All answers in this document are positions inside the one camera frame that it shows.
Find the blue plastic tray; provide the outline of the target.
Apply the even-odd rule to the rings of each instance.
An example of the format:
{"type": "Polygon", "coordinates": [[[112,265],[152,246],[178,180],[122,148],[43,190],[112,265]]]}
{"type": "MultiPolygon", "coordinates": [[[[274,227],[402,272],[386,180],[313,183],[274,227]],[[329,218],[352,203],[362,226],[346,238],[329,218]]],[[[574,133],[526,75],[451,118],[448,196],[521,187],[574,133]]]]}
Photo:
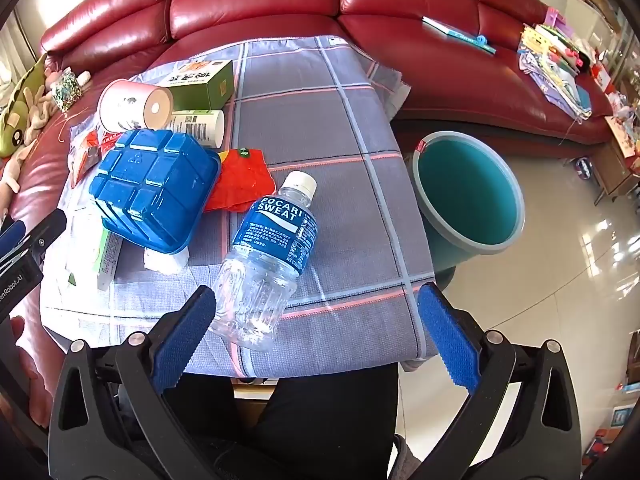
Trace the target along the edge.
{"type": "Polygon", "coordinates": [[[188,246],[220,175],[221,161],[185,133],[123,133],[100,162],[89,193],[105,229],[172,255],[188,246]]]}

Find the pink wedding paper cup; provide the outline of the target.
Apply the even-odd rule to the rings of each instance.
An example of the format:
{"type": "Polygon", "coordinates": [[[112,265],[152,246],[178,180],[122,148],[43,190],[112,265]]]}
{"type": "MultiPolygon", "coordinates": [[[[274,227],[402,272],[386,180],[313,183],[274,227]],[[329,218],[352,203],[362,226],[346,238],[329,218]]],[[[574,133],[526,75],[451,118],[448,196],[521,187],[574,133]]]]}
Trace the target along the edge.
{"type": "Polygon", "coordinates": [[[164,87],[116,79],[102,91],[99,121],[108,132],[137,129],[163,129],[174,110],[174,98],[164,87]]]}

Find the clear Pocari Sweat bottle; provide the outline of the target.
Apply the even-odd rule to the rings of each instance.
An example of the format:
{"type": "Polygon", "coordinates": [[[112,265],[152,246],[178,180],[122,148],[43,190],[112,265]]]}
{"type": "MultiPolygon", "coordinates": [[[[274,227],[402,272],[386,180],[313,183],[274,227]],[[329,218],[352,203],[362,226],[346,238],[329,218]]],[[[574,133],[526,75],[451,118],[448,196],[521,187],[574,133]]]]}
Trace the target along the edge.
{"type": "Polygon", "coordinates": [[[318,237],[310,211],[316,189],[310,174],[292,171],[277,193],[250,206],[210,286],[214,334],[258,351],[272,344],[318,237]]]}

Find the red plastic snack bag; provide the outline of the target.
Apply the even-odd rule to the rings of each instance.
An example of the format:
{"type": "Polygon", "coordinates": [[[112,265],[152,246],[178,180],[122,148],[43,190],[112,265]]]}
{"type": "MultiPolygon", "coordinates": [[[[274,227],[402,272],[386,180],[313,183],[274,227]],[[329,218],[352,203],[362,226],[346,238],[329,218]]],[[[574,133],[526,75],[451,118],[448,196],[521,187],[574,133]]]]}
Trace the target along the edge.
{"type": "Polygon", "coordinates": [[[256,200],[276,192],[262,151],[236,148],[219,154],[220,175],[204,206],[205,212],[247,212],[256,200]]]}

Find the teal round trash bin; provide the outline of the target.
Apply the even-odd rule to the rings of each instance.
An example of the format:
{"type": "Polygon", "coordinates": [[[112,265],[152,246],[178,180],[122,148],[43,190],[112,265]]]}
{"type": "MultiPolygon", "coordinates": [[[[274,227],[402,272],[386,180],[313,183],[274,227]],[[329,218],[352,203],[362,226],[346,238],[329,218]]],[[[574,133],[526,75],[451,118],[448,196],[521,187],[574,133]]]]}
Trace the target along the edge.
{"type": "Polygon", "coordinates": [[[461,263],[501,254],[521,237],[526,212],[520,184],[489,145],[437,131],[419,141],[407,168],[440,289],[461,263]]]}

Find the red foil snack wrapper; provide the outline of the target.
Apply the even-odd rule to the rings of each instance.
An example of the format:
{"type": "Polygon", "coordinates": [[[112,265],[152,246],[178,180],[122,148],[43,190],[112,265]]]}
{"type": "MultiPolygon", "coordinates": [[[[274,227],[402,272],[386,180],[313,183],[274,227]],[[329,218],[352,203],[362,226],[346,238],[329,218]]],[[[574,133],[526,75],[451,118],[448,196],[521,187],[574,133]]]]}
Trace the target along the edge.
{"type": "Polygon", "coordinates": [[[76,188],[87,172],[104,159],[121,135],[120,132],[93,128],[74,137],[67,157],[71,188],[76,188]]]}

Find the green plush toy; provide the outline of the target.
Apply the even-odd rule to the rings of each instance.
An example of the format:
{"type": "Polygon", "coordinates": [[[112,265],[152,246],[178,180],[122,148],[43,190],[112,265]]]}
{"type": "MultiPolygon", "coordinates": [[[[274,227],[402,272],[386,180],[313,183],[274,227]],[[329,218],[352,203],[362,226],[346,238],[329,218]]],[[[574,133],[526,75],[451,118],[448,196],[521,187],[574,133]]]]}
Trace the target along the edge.
{"type": "Polygon", "coordinates": [[[10,95],[8,106],[1,114],[2,158],[10,157],[25,142],[29,110],[35,97],[43,94],[46,58],[47,55],[43,53],[37,63],[18,81],[10,95]]]}

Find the beige plush toy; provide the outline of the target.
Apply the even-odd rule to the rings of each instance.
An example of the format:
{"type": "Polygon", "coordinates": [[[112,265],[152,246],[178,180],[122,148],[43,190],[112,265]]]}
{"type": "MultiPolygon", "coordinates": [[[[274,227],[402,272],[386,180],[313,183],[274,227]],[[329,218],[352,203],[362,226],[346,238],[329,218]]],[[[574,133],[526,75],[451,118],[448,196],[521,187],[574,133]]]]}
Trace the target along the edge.
{"type": "Polygon", "coordinates": [[[35,97],[29,110],[25,142],[10,157],[1,157],[3,162],[1,169],[1,220],[4,220],[8,215],[13,197],[20,190],[20,174],[24,161],[36,146],[41,131],[56,111],[55,102],[46,93],[46,86],[43,85],[43,87],[42,96],[35,97]]]}

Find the bag of colourful beads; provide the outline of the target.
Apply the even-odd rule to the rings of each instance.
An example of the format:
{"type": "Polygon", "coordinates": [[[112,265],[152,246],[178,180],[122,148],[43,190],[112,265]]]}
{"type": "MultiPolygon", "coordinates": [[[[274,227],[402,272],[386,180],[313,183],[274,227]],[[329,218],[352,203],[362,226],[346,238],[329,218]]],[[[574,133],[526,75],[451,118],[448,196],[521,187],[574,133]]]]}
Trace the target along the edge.
{"type": "Polygon", "coordinates": [[[91,74],[84,70],[76,75],[70,67],[64,68],[51,82],[51,96],[56,107],[66,113],[84,94],[85,88],[91,80],[91,74]]]}

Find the white detox supplement bottle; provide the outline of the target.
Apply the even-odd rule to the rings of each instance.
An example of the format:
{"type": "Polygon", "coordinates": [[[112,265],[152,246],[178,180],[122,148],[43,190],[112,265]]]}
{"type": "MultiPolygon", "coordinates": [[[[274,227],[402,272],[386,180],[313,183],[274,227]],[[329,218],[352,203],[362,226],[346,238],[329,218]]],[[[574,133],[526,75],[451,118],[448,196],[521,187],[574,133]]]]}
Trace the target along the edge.
{"type": "Polygon", "coordinates": [[[222,110],[183,110],[171,115],[167,128],[192,136],[204,148],[221,148],[226,131],[222,110]]]}

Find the green white biscuit box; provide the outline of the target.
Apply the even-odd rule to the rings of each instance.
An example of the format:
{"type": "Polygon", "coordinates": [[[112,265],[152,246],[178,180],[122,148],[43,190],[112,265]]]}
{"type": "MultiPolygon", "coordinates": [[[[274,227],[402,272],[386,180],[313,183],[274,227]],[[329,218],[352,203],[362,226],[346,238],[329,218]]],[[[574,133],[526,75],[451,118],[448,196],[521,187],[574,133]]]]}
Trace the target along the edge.
{"type": "Polygon", "coordinates": [[[170,91],[176,112],[221,110],[234,91],[233,62],[187,62],[157,85],[170,91]]]}

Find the wooden side table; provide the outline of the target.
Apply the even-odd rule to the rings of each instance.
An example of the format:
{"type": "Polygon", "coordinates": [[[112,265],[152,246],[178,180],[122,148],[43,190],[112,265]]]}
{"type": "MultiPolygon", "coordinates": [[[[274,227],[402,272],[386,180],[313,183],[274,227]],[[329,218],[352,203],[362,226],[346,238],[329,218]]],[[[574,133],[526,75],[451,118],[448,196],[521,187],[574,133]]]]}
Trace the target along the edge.
{"type": "Polygon", "coordinates": [[[639,184],[638,144],[614,116],[608,116],[605,121],[612,131],[612,138],[590,157],[593,174],[600,188],[594,201],[596,206],[605,197],[614,202],[616,198],[628,195],[639,184]]]}

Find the grey plaid cloth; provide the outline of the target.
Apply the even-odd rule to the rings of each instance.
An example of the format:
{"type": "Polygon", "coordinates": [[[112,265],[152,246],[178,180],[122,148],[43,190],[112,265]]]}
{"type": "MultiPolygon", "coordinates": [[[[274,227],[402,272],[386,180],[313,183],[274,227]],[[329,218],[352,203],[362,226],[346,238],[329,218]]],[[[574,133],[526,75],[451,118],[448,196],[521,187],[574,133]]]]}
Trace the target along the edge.
{"type": "MultiPolygon", "coordinates": [[[[319,235],[269,351],[241,348],[208,330],[186,370],[280,378],[393,362],[415,370],[434,356],[414,298],[434,278],[432,260],[385,113],[401,74],[374,68],[342,38],[314,36],[237,41],[129,79],[157,84],[192,60],[233,62],[236,86],[224,110],[224,148],[262,151],[278,188],[294,170],[314,177],[318,188],[310,209],[319,235]]],[[[68,231],[74,209],[98,211],[88,193],[97,169],[86,184],[72,190],[67,179],[58,192],[68,231]]],[[[42,324],[93,348],[147,332],[198,285],[213,283],[241,220],[225,211],[204,214],[188,266],[174,276],[146,270],[143,249],[125,242],[107,292],[63,285],[63,258],[80,248],[67,231],[44,264],[42,324]]]]}

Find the stack of colourful papers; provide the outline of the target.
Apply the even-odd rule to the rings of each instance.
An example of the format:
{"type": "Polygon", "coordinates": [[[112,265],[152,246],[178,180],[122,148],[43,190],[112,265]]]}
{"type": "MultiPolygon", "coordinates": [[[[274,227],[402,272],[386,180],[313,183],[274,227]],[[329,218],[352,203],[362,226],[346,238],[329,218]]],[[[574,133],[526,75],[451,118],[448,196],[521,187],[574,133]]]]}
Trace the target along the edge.
{"type": "Polygon", "coordinates": [[[605,93],[611,77],[601,58],[601,53],[577,37],[552,6],[541,24],[524,26],[518,45],[520,70],[533,79],[549,103],[578,124],[594,115],[596,97],[591,96],[587,84],[595,84],[596,95],[605,98],[603,115],[613,115],[605,93]]]}

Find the teal flat book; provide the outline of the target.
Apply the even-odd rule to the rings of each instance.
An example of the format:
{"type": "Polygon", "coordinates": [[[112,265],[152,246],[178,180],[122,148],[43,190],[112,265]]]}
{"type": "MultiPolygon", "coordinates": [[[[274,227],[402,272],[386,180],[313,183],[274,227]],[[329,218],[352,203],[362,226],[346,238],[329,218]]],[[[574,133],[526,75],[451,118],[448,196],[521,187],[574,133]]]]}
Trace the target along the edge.
{"type": "Polygon", "coordinates": [[[462,32],[459,29],[455,29],[449,25],[433,20],[432,18],[428,18],[427,16],[422,18],[422,23],[437,30],[438,32],[441,32],[447,37],[462,41],[471,47],[477,48],[478,50],[482,50],[491,55],[496,53],[496,49],[488,44],[487,39],[483,35],[473,36],[467,34],[466,32],[462,32]]]}

